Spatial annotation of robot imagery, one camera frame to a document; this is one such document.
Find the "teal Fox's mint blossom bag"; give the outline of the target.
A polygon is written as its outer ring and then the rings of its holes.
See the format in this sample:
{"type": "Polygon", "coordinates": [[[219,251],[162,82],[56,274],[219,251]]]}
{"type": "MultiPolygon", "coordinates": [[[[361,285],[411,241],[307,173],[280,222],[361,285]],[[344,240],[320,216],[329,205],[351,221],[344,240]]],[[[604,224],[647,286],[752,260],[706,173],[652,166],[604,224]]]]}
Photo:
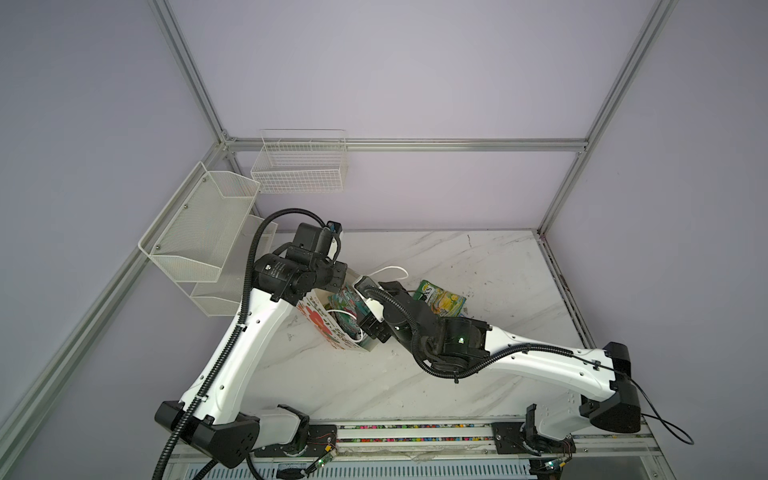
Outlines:
{"type": "Polygon", "coordinates": [[[359,294],[349,286],[345,286],[338,293],[332,294],[329,297],[328,305],[330,310],[344,321],[357,322],[370,314],[368,306],[359,294]]]}

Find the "white floral paper bag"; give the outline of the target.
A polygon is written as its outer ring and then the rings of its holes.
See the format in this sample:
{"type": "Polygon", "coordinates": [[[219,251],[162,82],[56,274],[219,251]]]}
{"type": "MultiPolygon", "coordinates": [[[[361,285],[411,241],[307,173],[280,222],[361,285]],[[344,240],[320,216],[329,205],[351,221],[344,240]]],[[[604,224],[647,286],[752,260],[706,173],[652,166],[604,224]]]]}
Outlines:
{"type": "Polygon", "coordinates": [[[370,352],[381,343],[378,337],[369,335],[361,328],[361,322],[370,310],[353,288],[360,277],[348,268],[339,292],[313,289],[296,306],[298,312],[336,349],[370,352]]]}

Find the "teal Fox's large candy bag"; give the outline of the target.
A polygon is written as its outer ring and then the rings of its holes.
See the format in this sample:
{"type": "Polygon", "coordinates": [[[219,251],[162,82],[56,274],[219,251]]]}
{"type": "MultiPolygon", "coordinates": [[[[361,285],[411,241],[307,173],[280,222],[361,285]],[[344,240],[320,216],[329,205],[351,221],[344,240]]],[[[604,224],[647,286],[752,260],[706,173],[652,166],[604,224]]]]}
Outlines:
{"type": "Polygon", "coordinates": [[[360,343],[367,338],[367,334],[357,323],[357,317],[345,310],[334,309],[331,311],[342,331],[354,342],[360,343]]]}

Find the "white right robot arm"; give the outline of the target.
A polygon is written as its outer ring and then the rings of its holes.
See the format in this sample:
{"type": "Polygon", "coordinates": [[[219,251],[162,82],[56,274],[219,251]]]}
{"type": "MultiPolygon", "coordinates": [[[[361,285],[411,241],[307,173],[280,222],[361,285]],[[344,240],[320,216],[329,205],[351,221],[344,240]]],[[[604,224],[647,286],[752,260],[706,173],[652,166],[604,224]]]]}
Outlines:
{"type": "Polygon", "coordinates": [[[641,429],[639,389],[632,383],[631,359],[623,344],[567,348],[485,321],[439,316],[398,282],[378,284],[363,277],[354,289],[373,321],[364,331],[395,338],[430,376],[459,383],[498,370],[563,388],[560,397],[527,407],[522,430],[530,447],[562,442],[587,427],[619,434],[641,429]]]}

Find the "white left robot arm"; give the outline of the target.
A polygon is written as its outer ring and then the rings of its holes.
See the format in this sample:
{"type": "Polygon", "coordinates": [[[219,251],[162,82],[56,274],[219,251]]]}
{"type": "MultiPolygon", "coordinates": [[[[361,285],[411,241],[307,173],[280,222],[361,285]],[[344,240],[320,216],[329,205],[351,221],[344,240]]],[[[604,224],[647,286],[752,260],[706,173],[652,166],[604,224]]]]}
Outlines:
{"type": "Polygon", "coordinates": [[[256,414],[241,406],[251,376],[278,327],[315,289],[336,293],[344,284],[345,263],[323,253],[291,247],[285,257],[268,253],[246,267],[243,298],[197,380],[176,401],[163,402],[155,420],[169,439],[153,476],[163,478],[179,443],[206,455],[210,466],[235,468],[255,450],[303,453],[308,444],[307,414],[280,404],[256,414]]]}

